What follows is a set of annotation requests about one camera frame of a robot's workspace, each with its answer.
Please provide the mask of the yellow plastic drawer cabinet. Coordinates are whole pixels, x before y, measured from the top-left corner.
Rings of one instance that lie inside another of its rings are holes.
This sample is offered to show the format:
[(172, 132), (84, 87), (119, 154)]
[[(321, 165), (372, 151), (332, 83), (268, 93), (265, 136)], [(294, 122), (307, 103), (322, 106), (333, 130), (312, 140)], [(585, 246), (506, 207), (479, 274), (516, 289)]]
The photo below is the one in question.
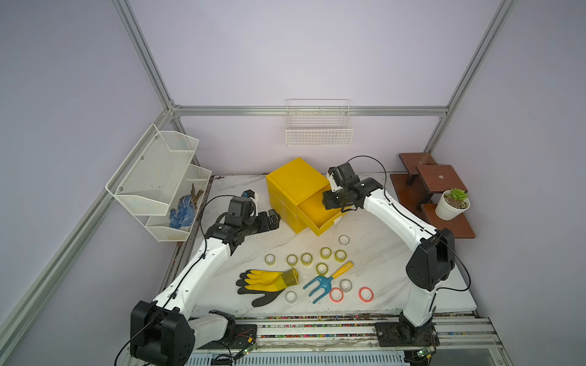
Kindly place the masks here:
[(298, 217), (298, 205), (329, 186), (328, 180), (301, 158), (268, 174), (266, 184), (271, 206), (295, 233), (308, 228)]

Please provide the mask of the yellow top drawer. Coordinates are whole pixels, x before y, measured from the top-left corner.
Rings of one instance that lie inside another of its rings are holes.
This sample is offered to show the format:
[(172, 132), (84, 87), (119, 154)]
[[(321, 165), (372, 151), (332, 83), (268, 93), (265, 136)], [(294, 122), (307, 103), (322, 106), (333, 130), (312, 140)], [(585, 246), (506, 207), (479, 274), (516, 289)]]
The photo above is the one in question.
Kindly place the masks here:
[(298, 205), (298, 217), (316, 235), (320, 236), (338, 223), (344, 216), (340, 208), (327, 210), (323, 204), (323, 193), (331, 190), (324, 186)]

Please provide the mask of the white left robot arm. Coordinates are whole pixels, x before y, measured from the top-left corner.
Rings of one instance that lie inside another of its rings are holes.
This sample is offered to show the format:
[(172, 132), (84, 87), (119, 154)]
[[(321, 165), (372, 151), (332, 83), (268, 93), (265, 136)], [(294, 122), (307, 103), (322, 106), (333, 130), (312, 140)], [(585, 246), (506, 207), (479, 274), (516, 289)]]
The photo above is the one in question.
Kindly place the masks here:
[(203, 235), (196, 255), (172, 283), (151, 302), (131, 311), (131, 337), (123, 348), (149, 365), (184, 365), (192, 352), (210, 343), (231, 343), (233, 315), (212, 310), (199, 318), (192, 311), (219, 268), (248, 236), (277, 230), (281, 217), (273, 209), (258, 211), (251, 190), (231, 196), (222, 213)]

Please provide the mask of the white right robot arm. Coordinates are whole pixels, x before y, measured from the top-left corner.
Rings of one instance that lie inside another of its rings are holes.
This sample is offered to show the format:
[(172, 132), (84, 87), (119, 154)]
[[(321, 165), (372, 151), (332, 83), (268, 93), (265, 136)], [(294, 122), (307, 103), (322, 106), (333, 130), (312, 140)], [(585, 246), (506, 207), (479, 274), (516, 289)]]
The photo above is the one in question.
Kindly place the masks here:
[(456, 267), (454, 235), (419, 219), (388, 196), (384, 185), (373, 178), (358, 177), (349, 163), (329, 168), (327, 179), (331, 184), (331, 189), (323, 193), (327, 210), (366, 210), (412, 251), (405, 267), (411, 286), (395, 334), (401, 344), (413, 345), (431, 331), (436, 292)]

